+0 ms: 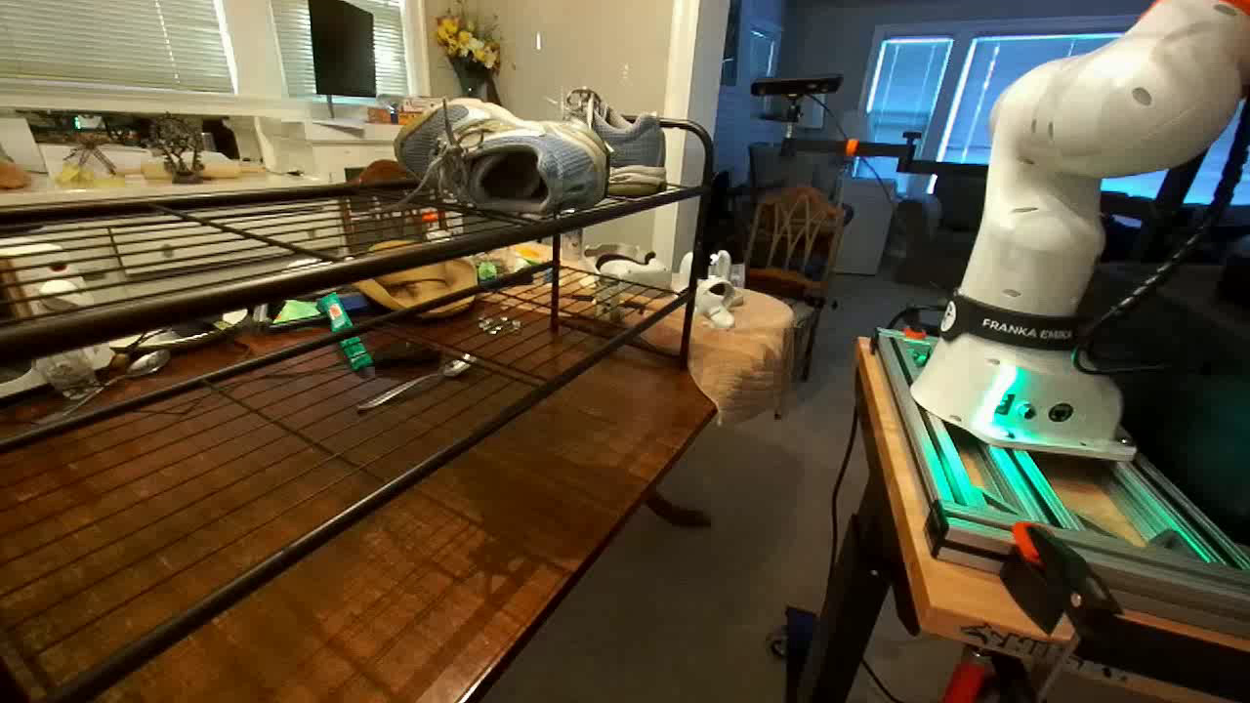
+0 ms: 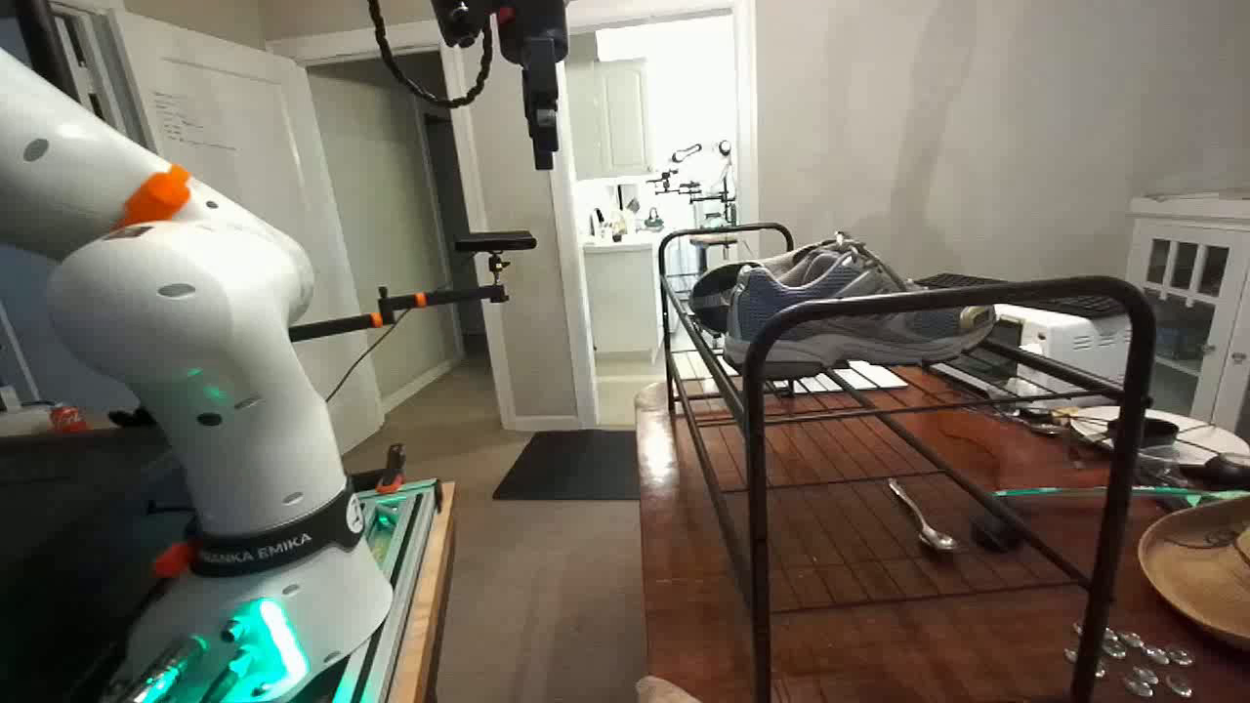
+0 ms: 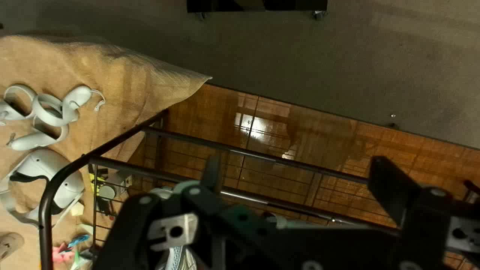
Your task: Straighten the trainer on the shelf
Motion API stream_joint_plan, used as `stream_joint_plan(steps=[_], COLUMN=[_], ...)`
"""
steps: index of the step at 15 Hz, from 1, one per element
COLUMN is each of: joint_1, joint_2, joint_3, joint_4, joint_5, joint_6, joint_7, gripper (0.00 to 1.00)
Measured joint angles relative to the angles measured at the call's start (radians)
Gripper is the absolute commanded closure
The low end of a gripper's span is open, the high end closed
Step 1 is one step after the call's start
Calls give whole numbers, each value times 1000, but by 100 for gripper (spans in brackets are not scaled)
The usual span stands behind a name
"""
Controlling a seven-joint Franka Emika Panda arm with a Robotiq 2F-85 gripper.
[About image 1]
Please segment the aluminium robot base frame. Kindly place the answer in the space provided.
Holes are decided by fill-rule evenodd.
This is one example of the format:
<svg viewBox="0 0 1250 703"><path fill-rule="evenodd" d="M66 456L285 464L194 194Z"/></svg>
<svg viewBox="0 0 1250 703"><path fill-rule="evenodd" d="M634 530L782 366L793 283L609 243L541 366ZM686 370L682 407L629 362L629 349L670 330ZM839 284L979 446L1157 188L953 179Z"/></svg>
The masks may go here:
<svg viewBox="0 0 1250 703"><path fill-rule="evenodd" d="M1073 547L1123 611L1230 637L1250 632L1250 551L1157 464L984 446L910 400L928 342L873 332L873 352L921 482L928 551L997 571L1014 523Z"/></svg>

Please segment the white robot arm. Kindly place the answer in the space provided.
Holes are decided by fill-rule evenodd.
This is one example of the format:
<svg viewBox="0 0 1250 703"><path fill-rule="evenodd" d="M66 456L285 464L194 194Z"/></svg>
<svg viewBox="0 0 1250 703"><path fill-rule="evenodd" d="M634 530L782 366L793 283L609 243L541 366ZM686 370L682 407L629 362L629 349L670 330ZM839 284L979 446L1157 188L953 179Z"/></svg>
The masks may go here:
<svg viewBox="0 0 1250 703"><path fill-rule="evenodd" d="M984 446L1129 460L1121 386L1076 366L1101 185L1199 157L1244 79L1244 0L1151 0L1118 40L1014 79L992 111L979 232L910 400Z"/></svg>

